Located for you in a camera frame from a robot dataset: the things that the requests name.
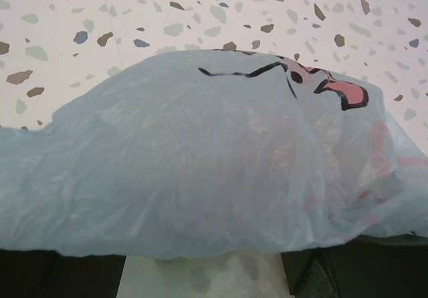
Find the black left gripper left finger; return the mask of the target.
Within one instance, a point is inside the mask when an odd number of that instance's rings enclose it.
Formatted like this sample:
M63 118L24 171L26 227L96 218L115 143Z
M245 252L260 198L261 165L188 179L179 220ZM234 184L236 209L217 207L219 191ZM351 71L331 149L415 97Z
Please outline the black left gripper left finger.
M65 257L55 251L1 251L1 296L115 297L126 257Z

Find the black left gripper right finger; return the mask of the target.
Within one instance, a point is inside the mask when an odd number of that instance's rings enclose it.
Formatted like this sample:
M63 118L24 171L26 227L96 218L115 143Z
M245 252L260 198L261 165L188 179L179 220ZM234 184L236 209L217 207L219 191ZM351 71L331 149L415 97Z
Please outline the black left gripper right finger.
M282 253L295 297L427 296L427 239L415 233L358 237L344 245Z

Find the light blue plastic bag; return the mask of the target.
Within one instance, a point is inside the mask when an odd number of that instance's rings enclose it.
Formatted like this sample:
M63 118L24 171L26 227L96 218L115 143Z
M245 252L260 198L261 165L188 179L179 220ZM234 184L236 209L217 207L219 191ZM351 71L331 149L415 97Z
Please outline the light blue plastic bag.
M427 229L427 157L381 89L278 55L147 58L1 129L1 248L210 257Z

